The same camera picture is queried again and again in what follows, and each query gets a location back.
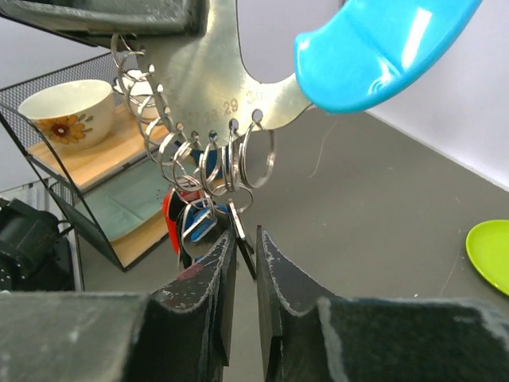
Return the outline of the red capped key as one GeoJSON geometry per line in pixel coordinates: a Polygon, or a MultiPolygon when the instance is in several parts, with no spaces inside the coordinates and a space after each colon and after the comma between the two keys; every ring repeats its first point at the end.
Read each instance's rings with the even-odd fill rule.
{"type": "Polygon", "coordinates": [[[180,254],[180,244],[177,234],[177,221],[185,208],[185,202],[174,188],[170,188],[162,202],[162,213],[165,218],[168,235],[174,252],[180,254]]]}

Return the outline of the black capped key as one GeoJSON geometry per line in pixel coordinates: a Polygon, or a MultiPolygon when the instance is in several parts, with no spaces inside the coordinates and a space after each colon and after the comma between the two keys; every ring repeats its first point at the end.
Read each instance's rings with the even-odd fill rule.
{"type": "Polygon", "coordinates": [[[239,213],[237,212],[237,208],[235,207],[234,201],[232,199],[229,199],[227,201],[227,209],[230,215],[232,227],[234,228],[235,231],[235,240],[238,249],[240,250],[243,256],[243,259],[247,265],[247,269],[250,272],[251,278],[254,281],[256,281],[257,274],[255,269],[255,263],[252,258],[255,251],[250,243],[250,240],[247,237],[247,234],[243,227],[243,222],[239,217],[239,213]]]}

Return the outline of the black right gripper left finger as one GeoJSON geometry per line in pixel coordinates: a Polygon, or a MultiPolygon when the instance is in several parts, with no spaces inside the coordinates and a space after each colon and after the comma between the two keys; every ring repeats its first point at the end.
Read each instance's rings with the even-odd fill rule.
{"type": "Polygon", "coordinates": [[[151,294],[1,296],[4,381],[220,381],[229,362],[235,236],[151,294]]]}

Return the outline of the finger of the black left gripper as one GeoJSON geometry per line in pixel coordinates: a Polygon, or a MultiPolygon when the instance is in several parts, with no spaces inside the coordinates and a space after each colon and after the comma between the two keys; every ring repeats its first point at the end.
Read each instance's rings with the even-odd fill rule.
{"type": "Polygon", "coordinates": [[[3,18],[102,46],[115,33],[136,37],[197,34],[207,15],[207,1],[1,2],[3,18]]]}

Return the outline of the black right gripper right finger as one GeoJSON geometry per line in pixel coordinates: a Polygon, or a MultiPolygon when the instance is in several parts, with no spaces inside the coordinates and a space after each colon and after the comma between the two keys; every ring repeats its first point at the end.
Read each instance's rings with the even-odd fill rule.
{"type": "Polygon", "coordinates": [[[465,298],[341,298],[256,234],[267,381],[505,381],[508,320],[465,298]]]}

